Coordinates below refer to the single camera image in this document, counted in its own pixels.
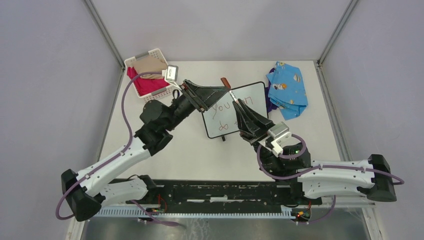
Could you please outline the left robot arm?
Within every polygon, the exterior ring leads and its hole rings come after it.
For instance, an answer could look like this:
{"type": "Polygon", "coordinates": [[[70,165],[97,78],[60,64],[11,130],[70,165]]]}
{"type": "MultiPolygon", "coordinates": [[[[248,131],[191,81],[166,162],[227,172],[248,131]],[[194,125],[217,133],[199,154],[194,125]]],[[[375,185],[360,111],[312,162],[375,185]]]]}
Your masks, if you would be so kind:
{"type": "Polygon", "coordinates": [[[72,217],[78,222],[95,216],[103,207],[142,200],[153,203],[157,190],[147,175],[132,180],[113,182],[133,165],[154,156],[172,140],[174,130],[194,111],[203,113],[213,107],[230,88],[200,86],[190,80],[180,85],[181,94],[170,105],[159,100],[148,101],[140,114],[143,122],[137,131],[129,130],[129,140],[123,147],[99,162],[77,172],[68,169],[61,174],[63,196],[72,217]]]}

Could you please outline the black framed whiteboard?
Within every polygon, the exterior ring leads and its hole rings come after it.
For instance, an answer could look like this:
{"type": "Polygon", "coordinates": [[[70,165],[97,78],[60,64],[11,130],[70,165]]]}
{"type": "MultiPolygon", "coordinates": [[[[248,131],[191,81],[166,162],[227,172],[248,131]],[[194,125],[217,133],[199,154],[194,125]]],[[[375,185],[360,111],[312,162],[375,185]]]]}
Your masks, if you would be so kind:
{"type": "MultiPolygon", "coordinates": [[[[249,108],[267,117],[265,88],[265,83],[258,81],[236,87],[232,90],[232,93],[249,108]]],[[[210,109],[202,113],[206,134],[210,139],[220,138],[239,131],[236,111],[232,102],[232,96],[227,93],[210,109]]]]}

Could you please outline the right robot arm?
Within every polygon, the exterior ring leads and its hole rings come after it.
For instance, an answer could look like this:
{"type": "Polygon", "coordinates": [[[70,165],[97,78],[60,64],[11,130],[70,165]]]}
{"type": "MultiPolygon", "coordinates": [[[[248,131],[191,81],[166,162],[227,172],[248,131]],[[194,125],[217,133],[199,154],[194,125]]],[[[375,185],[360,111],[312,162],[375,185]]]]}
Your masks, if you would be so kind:
{"type": "Polygon", "coordinates": [[[392,174],[381,154],[357,161],[311,158],[306,142],[284,123],[274,123],[233,101],[237,126],[243,140],[256,152],[259,169],[268,177],[289,185],[289,199],[302,204],[326,196],[362,196],[374,202],[395,202],[395,187],[405,181],[392,174]]]}

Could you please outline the white red whiteboard marker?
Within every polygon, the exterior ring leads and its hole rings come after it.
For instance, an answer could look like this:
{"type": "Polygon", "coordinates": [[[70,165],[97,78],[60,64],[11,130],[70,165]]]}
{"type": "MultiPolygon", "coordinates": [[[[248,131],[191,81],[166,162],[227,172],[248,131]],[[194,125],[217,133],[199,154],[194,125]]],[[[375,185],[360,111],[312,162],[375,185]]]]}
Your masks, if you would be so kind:
{"type": "Polygon", "coordinates": [[[235,103],[239,103],[239,101],[238,101],[238,99],[236,98],[236,96],[234,95],[234,93],[233,93],[233,91],[232,91],[232,88],[231,89],[229,89],[229,91],[228,91],[228,93],[229,93],[229,95],[231,96],[231,98],[232,98],[232,100],[235,102],[235,103]]]}

